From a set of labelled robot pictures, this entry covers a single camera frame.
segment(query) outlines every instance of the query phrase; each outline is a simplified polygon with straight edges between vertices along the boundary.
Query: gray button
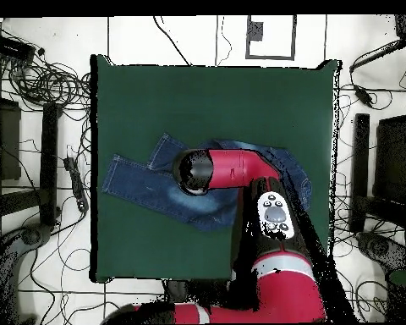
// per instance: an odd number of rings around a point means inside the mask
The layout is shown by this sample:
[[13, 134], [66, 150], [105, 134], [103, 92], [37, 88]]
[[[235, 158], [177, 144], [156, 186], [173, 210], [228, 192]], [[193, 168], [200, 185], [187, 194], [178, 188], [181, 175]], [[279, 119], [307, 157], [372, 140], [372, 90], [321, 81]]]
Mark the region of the gray button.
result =
[[282, 208], [271, 207], [265, 211], [265, 220], [269, 222], [284, 222], [286, 220], [286, 213]]

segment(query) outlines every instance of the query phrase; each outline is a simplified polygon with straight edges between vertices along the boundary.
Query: green table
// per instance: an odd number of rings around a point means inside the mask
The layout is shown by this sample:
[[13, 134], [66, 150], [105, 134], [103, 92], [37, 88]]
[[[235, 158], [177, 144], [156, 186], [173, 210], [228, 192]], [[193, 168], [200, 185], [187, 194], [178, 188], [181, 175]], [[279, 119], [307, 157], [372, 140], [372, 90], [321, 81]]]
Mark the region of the green table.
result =
[[164, 131], [190, 147], [218, 138], [288, 148], [310, 177], [310, 218], [326, 247], [338, 66], [337, 61], [312, 70], [114, 66], [98, 56], [92, 64], [98, 128], [97, 218], [92, 214], [98, 248], [91, 263], [96, 279], [231, 274], [231, 229], [203, 233], [100, 191], [113, 154], [146, 164]]

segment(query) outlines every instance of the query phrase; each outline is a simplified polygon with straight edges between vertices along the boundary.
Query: control panel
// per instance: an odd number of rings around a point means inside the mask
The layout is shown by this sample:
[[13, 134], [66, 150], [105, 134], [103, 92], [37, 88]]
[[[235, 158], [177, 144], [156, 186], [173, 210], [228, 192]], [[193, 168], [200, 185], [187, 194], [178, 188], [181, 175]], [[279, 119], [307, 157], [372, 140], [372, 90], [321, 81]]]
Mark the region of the control panel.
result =
[[266, 192], [257, 201], [261, 232], [281, 231], [288, 240], [294, 236], [294, 225], [288, 204], [277, 192]]

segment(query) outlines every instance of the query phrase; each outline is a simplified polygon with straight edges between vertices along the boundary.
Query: black border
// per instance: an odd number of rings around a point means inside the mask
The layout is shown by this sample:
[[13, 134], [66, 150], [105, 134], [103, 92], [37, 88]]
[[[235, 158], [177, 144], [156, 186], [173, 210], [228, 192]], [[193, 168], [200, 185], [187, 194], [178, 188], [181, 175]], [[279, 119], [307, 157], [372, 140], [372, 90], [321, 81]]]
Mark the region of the black border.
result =
[[292, 15], [294, 17], [294, 26], [292, 28], [292, 44], [290, 47], [290, 56], [260, 56], [250, 55], [250, 27], [251, 27], [251, 15], [248, 15], [247, 19], [247, 42], [245, 50], [245, 58], [247, 60], [287, 60], [294, 61], [294, 55], [296, 51], [296, 24], [298, 22], [298, 15]]
[[97, 196], [97, 179], [98, 179], [98, 60], [97, 55], [91, 55], [91, 266], [89, 269], [89, 279], [93, 283], [96, 281], [96, 272], [98, 267], [98, 196]]

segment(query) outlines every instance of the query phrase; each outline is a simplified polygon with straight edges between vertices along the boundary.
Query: denim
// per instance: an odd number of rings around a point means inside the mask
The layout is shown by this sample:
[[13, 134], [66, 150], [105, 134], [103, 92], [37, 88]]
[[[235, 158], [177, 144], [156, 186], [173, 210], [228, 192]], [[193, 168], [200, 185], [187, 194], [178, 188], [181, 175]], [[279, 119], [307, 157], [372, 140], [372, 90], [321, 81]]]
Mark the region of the denim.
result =
[[[302, 207], [305, 210], [310, 207], [311, 182], [289, 151], [235, 140], [209, 140], [196, 148], [258, 151], [280, 172], [282, 182], [283, 178], [287, 178], [287, 173], [290, 175]], [[146, 165], [115, 154], [101, 190], [199, 230], [231, 227], [236, 216], [237, 188], [214, 189], [205, 196], [188, 196], [173, 179], [173, 159], [187, 149], [184, 143], [165, 133]]]

